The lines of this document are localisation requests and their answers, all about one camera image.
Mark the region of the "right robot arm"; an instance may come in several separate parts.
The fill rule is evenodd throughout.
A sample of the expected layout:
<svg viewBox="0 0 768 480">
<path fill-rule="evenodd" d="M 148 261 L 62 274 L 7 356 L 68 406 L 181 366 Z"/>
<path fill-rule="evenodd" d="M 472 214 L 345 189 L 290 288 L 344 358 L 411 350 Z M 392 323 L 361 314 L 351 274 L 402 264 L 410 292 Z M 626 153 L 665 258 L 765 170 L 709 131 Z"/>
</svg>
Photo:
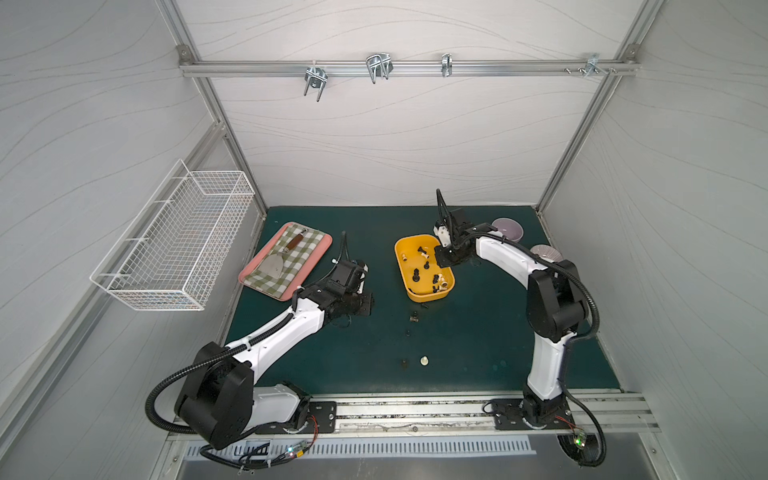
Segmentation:
<svg viewBox="0 0 768 480">
<path fill-rule="evenodd" d="M 575 265 L 541 257 L 488 223 L 469 222 L 461 209 L 450 211 L 443 201 L 438 202 L 433 233 L 439 241 L 435 249 L 439 265 L 458 265 L 475 256 L 525 287 L 534 351 L 519 409 L 528 424 L 543 427 L 565 403 L 562 375 L 567 347 L 578 338 L 578 327 L 594 309 Z"/>
</svg>

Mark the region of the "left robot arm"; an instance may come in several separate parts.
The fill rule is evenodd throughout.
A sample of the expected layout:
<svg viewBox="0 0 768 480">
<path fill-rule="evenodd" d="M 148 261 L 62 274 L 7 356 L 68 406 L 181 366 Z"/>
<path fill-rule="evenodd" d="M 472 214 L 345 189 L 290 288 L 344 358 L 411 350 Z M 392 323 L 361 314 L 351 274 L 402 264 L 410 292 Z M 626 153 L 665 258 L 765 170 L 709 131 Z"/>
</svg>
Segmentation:
<svg viewBox="0 0 768 480">
<path fill-rule="evenodd" d="M 372 294 L 364 290 L 369 273 L 363 262 L 339 260 L 320 281 L 301 287 L 290 306 L 273 320 L 225 346 L 209 343 L 183 376 L 176 416 L 217 449 L 246 431 L 271 425 L 290 433 L 306 427 L 310 395 L 288 383 L 259 387 L 258 380 L 282 356 L 332 320 L 368 316 Z"/>
</svg>

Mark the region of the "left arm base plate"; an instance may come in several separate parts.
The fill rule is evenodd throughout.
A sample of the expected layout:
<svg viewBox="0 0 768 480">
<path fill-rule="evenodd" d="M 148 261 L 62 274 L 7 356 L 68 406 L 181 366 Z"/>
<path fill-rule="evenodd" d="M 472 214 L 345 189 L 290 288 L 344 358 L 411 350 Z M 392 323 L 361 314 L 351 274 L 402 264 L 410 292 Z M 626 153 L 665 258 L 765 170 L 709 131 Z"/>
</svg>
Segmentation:
<svg viewBox="0 0 768 480">
<path fill-rule="evenodd" d="M 296 421 L 260 425 L 256 429 L 256 433 L 258 435 L 295 435 L 310 434 L 315 430 L 320 434 L 334 433 L 336 431 L 337 410 L 338 404 L 335 401 L 311 400 Z"/>
</svg>

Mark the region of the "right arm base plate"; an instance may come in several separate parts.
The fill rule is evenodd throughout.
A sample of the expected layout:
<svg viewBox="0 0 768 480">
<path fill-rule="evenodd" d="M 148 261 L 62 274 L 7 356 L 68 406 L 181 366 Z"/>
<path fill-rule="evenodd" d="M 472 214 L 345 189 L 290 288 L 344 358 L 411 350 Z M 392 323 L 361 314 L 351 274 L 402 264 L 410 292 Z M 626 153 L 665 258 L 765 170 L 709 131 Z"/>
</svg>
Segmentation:
<svg viewBox="0 0 768 480">
<path fill-rule="evenodd" d="M 481 407 L 481 411 L 492 419 L 494 428 L 499 431 L 570 431 L 575 425 L 566 401 L 551 414 L 545 414 L 539 423 L 525 418 L 523 401 L 520 397 L 491 399 Z"/>
</svg>

